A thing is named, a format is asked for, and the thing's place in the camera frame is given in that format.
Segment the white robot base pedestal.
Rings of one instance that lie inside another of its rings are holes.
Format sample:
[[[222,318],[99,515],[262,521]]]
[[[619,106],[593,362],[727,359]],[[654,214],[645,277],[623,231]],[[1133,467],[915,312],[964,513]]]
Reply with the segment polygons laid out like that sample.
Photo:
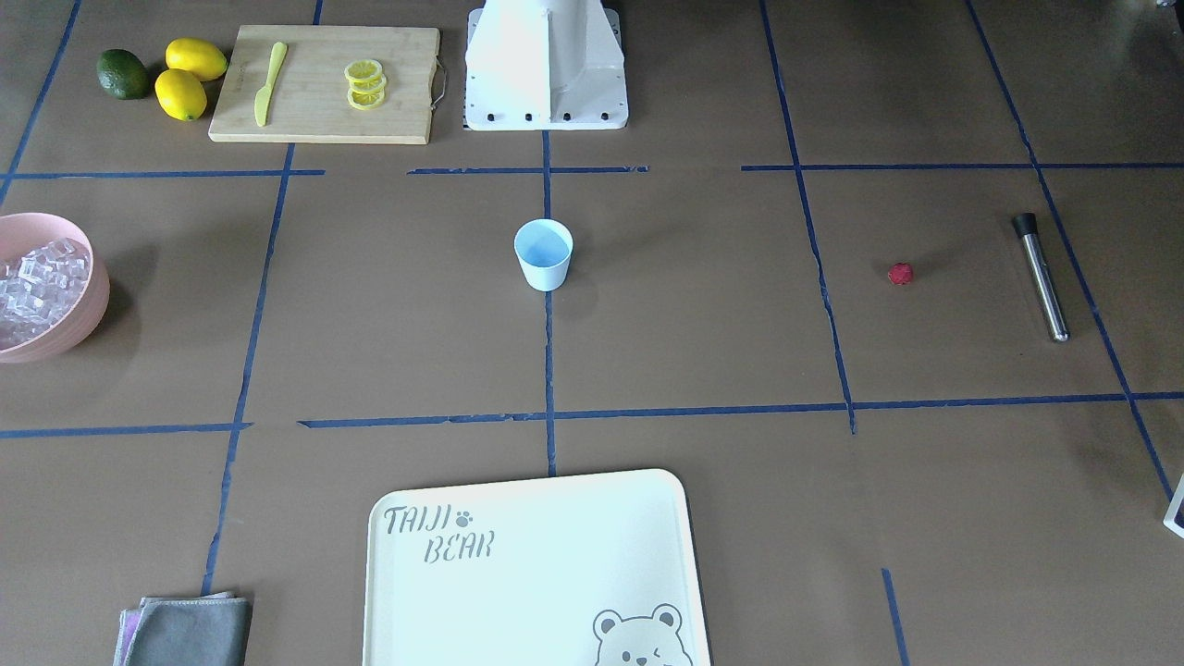
[[[464,60],[469,130],[628,126],[619,12],[601,1],[487,1],[469,13]]]

